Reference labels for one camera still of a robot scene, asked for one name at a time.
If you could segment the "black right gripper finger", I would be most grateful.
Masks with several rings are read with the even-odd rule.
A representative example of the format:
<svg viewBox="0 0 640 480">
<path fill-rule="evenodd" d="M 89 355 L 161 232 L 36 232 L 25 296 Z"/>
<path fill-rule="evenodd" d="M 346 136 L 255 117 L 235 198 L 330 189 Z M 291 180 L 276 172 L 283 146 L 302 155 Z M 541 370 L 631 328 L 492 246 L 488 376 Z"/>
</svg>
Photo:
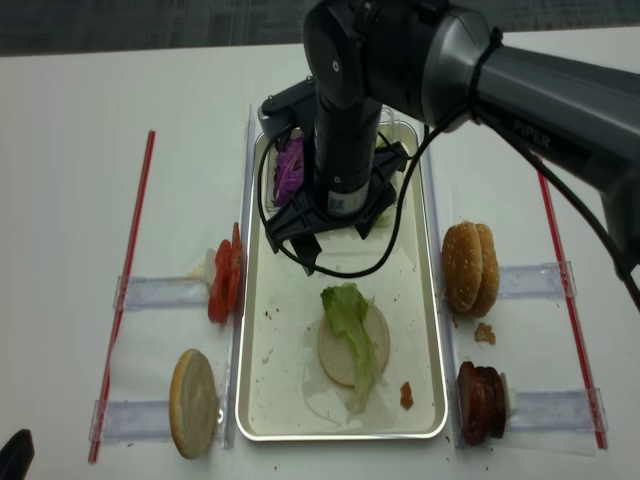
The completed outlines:
<svg viewBox="0 0 640 480">
<path fill-rule="evenodd" d="M 311 234 L 290 241 L 298 259 L 304 263 L 303 269 L 307 276 L 311 276 L 315 269 L 318 255 L 321 253 L 321 246 L 316 237 Z"/>
</svg>

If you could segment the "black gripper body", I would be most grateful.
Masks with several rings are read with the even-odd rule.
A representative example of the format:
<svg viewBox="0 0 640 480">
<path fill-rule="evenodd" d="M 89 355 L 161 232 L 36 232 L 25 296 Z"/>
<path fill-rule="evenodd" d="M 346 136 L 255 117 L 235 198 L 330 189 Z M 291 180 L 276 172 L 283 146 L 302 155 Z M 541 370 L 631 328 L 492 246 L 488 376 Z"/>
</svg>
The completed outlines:
<svg viewBox="0 0 640 480">
<path fill-rule="evenodd" d="M 372 177 L 381 112 L 382 105 L 370 99 L 342 109 L 316 94 L 313 132 L 302 133 L 304 181 L 301 186 L 313 192 L 317 204 L 331 217 L 347 217 L 363 209 Z M 267 238 L 275 252 L 289 241 L 274 239 L 268 231 Z"/>
</svg>

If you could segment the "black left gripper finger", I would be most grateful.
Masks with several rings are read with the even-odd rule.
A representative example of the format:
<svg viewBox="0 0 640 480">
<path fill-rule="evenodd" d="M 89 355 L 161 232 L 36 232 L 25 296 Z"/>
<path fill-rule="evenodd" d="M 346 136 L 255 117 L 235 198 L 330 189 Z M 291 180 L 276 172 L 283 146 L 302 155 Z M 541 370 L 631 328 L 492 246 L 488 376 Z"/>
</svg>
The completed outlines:
<svg viewBox="0 0 640 480">
<path fill-rule="evenodd" d="M 361 239 L 366 239 L 369 236 L 383 214 L 383 210 L 373 211 L 367 218 L 362 218 L 354 224 L 354 227 Z"/>
</svg>

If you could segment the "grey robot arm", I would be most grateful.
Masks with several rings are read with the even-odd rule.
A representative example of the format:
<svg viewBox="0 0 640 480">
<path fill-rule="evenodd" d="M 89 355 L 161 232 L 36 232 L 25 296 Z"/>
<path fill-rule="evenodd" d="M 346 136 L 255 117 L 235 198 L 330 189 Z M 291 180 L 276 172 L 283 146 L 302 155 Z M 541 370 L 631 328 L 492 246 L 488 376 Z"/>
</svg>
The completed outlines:
<svg viewBox="0 0 640 480">
<path fill-rule="evenodd" d="M 266 100 L 265 136 L 303 135 L 303 182 L 263 221 L 314 271 L 317 235 L 353 226 L 367 235 L 399 199 L 390 186 L 416 160 L 377 149 L 383 107 L 452 131 L 472 120 L 523 156 L 541 155 L 596 189 L 593 222 L 620 277 L 639 262 L 639 78 L 636 74 L 505 46 L 474 10 L 446 1 L 322 1 L 306 15 L 311 74 Z"/>
</svg>

